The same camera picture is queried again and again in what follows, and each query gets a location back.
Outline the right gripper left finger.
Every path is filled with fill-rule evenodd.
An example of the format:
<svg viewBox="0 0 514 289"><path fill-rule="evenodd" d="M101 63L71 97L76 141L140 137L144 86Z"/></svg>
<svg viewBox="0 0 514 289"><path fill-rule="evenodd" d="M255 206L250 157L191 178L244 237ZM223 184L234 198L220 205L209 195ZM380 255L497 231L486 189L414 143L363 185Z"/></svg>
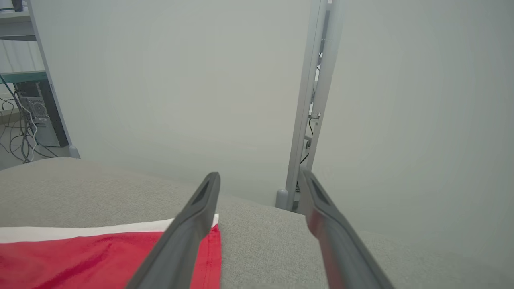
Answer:
<svg viewBox="0 0 514 289"><path fill-rule="evenodd" d="M201 241L213 225L220 174L209 173L162 234L127 289L188 289Z"/></svg>

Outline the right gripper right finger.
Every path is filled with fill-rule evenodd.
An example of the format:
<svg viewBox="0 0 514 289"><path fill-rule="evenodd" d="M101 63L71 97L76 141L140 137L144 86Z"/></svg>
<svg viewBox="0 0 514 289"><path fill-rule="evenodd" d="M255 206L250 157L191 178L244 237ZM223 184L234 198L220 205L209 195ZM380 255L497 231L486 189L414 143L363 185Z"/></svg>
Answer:
<svg viewBox="0 0 514 289"><path fill-rule="evenodd" d="M316 176L302 169L298 185L301 192L298 210L319 242L329 288L392 289L394 286L384 270Z"/></svg>

